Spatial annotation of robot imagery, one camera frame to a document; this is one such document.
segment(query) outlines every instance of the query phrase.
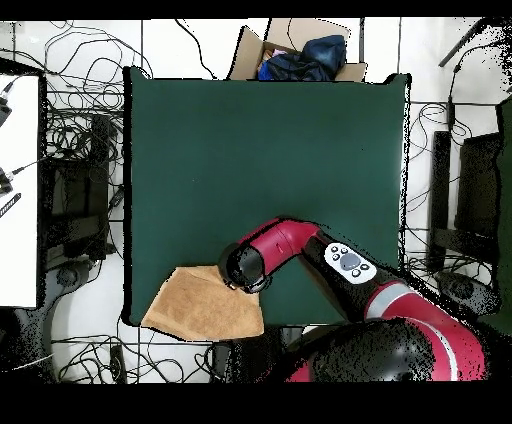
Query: black cable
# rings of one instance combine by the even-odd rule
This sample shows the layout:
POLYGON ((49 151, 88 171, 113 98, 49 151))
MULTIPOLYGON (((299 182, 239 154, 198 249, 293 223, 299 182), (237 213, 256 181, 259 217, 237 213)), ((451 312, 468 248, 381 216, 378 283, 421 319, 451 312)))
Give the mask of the black cable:
POLYGON ((452 83, 450 85, 450 94, 448 95, 448 98, 452 99, 453 85, 455 83, 455 75, 457 75, 457 73, 461 70, 462 62, 463 62, 464 58, 469 53, 471 53, 471 52, 473 52, 475 50, 478 50, 478 49, 486 49, 486 48, 489 48, 489 47, 498 47, 499 45, 504 45, 505 43, 506 43, 506 41, 504 41, 504 40, 497 40, 497 41, 493 41, 492 43, 489 43, 489 44, 485 44, 485 45, 482 45, 482 46, 475 46, 475 47, 472 47, 472 48, 466 50, 464 52, 464 54, 461 56, 461 58, 459 59, 459 62, 457 63, 457 65, 455 65, 455 68, 453 69, 453 78, 452 78, 452 83))
POLYGON ((288 29, 286 30, 286 35, 288 36, 288 40, 290 40, 290 43, 291 43, 293 49, 298 51, 297 47, 295 47, 295 45, 293 44, 292 38, 290 37, 290 25, 292 23, 292 19, 293 18, 290 18, 290 20, 288 21, 288 29))
POLYGON ((194 39, 194 41, 197 44, 197 48, 199 50, 199 61, 201 62, 201 66, 210 73, 212 79, 217 79, 217 77, 215 75, 213 75, 213 72, 209 68, 207 68, 206 65, 203 63, 203 54, 201 52, 201 45, 199 44, 199 41, 197 40, 196 36, 194 34, 192 34, 192 32, 190 32, 187 28, 185 28, 180 23, 180 21, 178 21, 177 19, 174 19, 174 21, 180 26, 180 28, 182 28, 188 35, 190 35, 194 39))

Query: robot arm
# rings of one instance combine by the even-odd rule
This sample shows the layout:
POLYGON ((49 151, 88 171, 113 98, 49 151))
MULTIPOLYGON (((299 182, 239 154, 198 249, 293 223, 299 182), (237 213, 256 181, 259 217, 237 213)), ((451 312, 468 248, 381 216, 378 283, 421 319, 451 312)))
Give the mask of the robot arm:
POLYGON ((303 354, 306 363, 298 372, 325 380, 326 358, 334 355, 345 364, 364 364, 357 374, 362 380, 484 378, 482 346, 469 328, 315 224, 274 219, 229 246, 219 269, 227 284, 255 293, 299 254, 329 284, 354 325, 340 329, 326 350, 303 354))

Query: tan cloth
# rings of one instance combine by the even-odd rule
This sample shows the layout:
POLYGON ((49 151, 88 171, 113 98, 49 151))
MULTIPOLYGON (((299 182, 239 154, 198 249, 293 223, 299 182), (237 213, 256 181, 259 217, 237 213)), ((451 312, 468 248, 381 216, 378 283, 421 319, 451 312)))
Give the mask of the tan cloth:
POLYGON ((263 334, 258 294, 232 290, 217 266, 178 267, 142 320, 187 341, 228 340, 263 334))

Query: floor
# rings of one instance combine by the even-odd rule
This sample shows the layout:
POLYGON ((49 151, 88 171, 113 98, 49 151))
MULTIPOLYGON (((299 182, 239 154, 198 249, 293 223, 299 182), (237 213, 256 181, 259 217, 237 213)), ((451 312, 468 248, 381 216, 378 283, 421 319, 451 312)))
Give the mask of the floor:
MULTIPOLYGON (((350 29, 351 37, 348 40, 347 59, 349 62, 358 62, 360 20, 359 18, 325 18, 335 23, 342 24, 350 29)), ((426 137, 418 124, 411 131, 411 141, 417 146, 430 146, 432 134, 436 130, 446 130, 445 114, 439 113, 436 103, 446 102, 452 72, 455 64, 461 57, 458 53, 444 68, 438 66, 439 61, 455 45, 456 41, 476 22, 478 18, 365 18, 364 21, 364 61, 368 64, 366 82, 383 82, 391 73, 410 73, 412 75, 410 122, 412 123, 425 105, 431 105, 424 113, 432 113, 431 118, 440 123, 432 123, 422 119, 426 137)), ((186 20, 187 26, 195 34, 201 44, 204 63, 218 78, 225 78, 231 66, 234 49, 237 43, 240 27, 248 25, 258 35, 263 36, 268 19, 226 19, 226 20, 186 20)), ((41 63, 45 62, 45 43, 56 40, 68 27, 65 22, 20 22, 14 25, 0 23, 0 47, 17 52, 25 52, 32 55, 41 63)), ((74 27, 84 27, 81 32, 92 35, 74 34, 66 38, 65 42, 47 44, 46 64, 49 69, 61 71, 69 76, 85 77, 91 64, 98 58, 110 58, 120 62, 121 65, 142 66, 149 70, 147 62, 151 65, 155 78, 172 77, 197 77, 209 79, 210 75, 199 62, 197 46, 193 39, 176 25, 173 20, 149 20, 149 21, 74 21, 74 27), (123 40, 135 50, 141 52, 141 56, 124 47, 118 48, 109 41, 83 44, 78 53, 72 57, 80 43, 90 40, 106 40, 108 37, 102 32, 123 40)), ((486 31, 473 39, 468 47, 479 44, 487 44, 496 39, 499 34, 486 31)), ((453 99, 457 104, 457 118, 468 125, 473 135, 486 134, 497 131, 497 121, 494 105, 508 97, 506 90, 509 81, 505 79, 499 60, 496 58, 497 49, 480 49, 468 55, 464 60, 462 70, 455 80, 453 99)), ((0 52, 0 57, 14 57, 15 60, 32 64, 33 62, 21 53, 0 52)), ((100 59, 94 62, 89 78, 99 81, 113 78, 118 81, 120 72, 113 62, 100 59)), ((50 91, 55 102, 59 105, 58 95, 69 96, 70 88, 58 77, 49 76, 50 91)), ((112 98, 118 96, 109 93, 112 98)), ((463 136, 456 136, 462 141, 463 136)), ((458 148, 452 151, 453 176, 458 173, 458 148)), ((428 150, 411 146, 410 157, 419 154, 409 163, 409 178, 407 198, 413 199, 428 190, 430 174, 430 154, 428 150)), ((121 167, 116 169, 113 176, 114 183, 122 182, 121 167)), ((456 183, 450 191, 450 224, 456 206, 456 183)), ((407 215, 408 225, 411 228, 426 228, 428 202, 424 202, 416 209, 424 196, 410 201, 407 215)), ((119 250, 123 252, 123 204, 115 209, 111 216, 113 241, 119 250)), ((415 230, 406 237, 407 251, 422 251, 425 240, 425 231, 415 230)), ((488 275, 484 272, 480 277, 488 281, 488 275)), ((75 337, 71 342, 54 343, 54 360, 57 368, 66 365, 70 358, 83 349, 85 343, 101 343, 101 336, 114 335, 116 324, 123 302, 123 261, 117 254, 111 255, 103 263, 99 278, 75 293, 67 295, 58 305, 54 322, 54 340, 75 337)), ((119 325, 121 339, 127 346, 147 356, 148 348, 153 361, 161 359, 175 359, 183 367, 185 375, 197 369, 194 360, 195 354, 204 353, 204 343, 179 343, 172 337, 154 333, 147 329, 138 329, 119 325)), ((108 360, 108 352, 99 349, 100 355, 105 355, 108 360)), ((137 367, 137 355, 125 349, 127 369, 137 367)), ((163 382, 163 378, 154 370, 140 364, 140 382, 163 382)), ((171 363, 160 364, 159 368, 169 380, 177 380, 181 377, 179 368, 171 363)), ((69 369, 66 377, 80 378, 84 370, 80 367, 69 369)), ((188 381, 206 382, 209 376, 202 370, 195 373, 188 381)))

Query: white floor tile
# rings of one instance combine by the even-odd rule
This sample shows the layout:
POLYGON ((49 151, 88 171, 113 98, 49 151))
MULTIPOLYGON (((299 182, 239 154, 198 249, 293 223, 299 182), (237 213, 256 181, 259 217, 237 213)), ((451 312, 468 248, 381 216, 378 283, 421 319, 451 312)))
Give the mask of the white floor tile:
MULTIPOLYGON (((95 344, 94 347, 96 348, 96 353, 100 359, 100 363, 108 365, 110 363, 109 346, 107 344, 95 344)), ((83 365, 78 364, 68 367, 68 364, 71 363, 71 360, 73 360, 73 363, 78 362, 80 359, 94 359, 97 361, 92 346, 88 346, 87 343, 55 343, 52 345, 52 351, 53 366, 58 381, 75 381, 81 378, 86 378, 85 380, 79 381, 78 383, 89 384, 91 379, 88 378, 89 376, 87 371, 84 369, 85 366, 91 376, 94 378, 94 384, 101 383, 101 380, 99 377, 97 377, 99 374, 98 367, 92 361, 86 360, 83 362, 83 365)), ((101 376, 105 383, 112 383, 113 380, 110 371, 103 370, 101 372, 101 376)))
MULTIPOLYGON (((180 368, 173 364, 169 359, 177 361, 183 368, 183 374, 187 378, 193 371, 197 370, 198 366, 194 360, 196 356, 197 361, 200 365, 203 365, 203 358, 200 355, 204 354, 206 350, 205 346, 196 345, 181 345, 181 346, 170 346, 170 345, 150 345, 149 356, 148 356, 148 345, 141 345, 140 353, 148 358, 153 363, 158 361, 167 360, 159 363, 158 369, 164 375, 168 381, 179 382, 182 379, 182 373, 180 368)), ((137 368, 137 355, 125 352, 126 369, 136 370, 137 368)), ((147 365, 147 362, 141 358, 140 360, 140 383, 165 383, 165 380, 159 375, 157 371, 147 365)), ((199 370, 194 373, 188 380, 187 383, 207 383, 210 379, 208 373, 203 370, 199 370)))
POLYGON ((365 18, 364 61, 368 64, 366 82, 382 83, 389 75, 397 72, 399 19, 365 18))
MULTIPOLYGON (((411 100, 446 101, 452 82, 453 69, 462 54, 470 47, 498 38, 497 32, 487 30, 464 46, 440 68, 439 62, 453 48, 478 18, 402 18, 400 72, 412 75, 411 100)), ((507 97, 508 85, 496 59, 496 49, 480 49, 467 55, 457 74, 453 99, 459 103, 496 104, 507 97)))
MULTIPOLYGON (((0 22, 0 48, 12 50, 12 24, 7 22, 0 22)), ((12 60, 12 53, 0 50, 0 57, 2 59, 12 60)))
MULTIPOLYGON (((205 66, 218 79, 225 79, 231 69, 241 27, 248 25, 263 37, 268 19, 179 21, 199 41, 205 66)), ((155 78, 211 79, 208 71, 201 66, 196 42, 173 19, 144 21, 143 48, 155 78)))
MULTIPOLYGON (((119 232, 114 226, 112 231, 114 234, 119 232)), ((114 238, 117 248, 122 249, 119 237, 114 235, 114 238)), ((98 271, 99 265, 91 270, 89 278, 96 277, 98 271)), ((117 254, 107 256, 97 280, 64 296, 59 301, 53 318, 52 339, 95 334, 115 335, 116 322, 124 302, 123 281, 123 261, 117 254)), ((131 327, 121 328, 122 338, 128 333, 132 335, 136 332, 137 329, 131 327)))
MULTIPOLYGON (((110 40, 110 34, 123 40, 126 44, 140 52, 140 21, 73 21, 73 28, 69 25, 63 29, 56 28, 49 21, 23 21, 16 24, 16 48, 24 51, 48 69, 54 72, 62 72, 64 75, 72 75, 91 80, 122 82, 121 69, 111 61, 121 63, 121 66, 135 64, 141 65, 141 57, 124 46, 110 40), (106 57, 111 61, 100 59, 106 57)), ((35 65, 27 58, 21 58, 20 62, 35 65)), ((81 86, 81 80, 64 77, 73 85, 81 86)), ((57 90, 69 89, 65 81, 60 77, 50 76, 48 81, 57 90)))

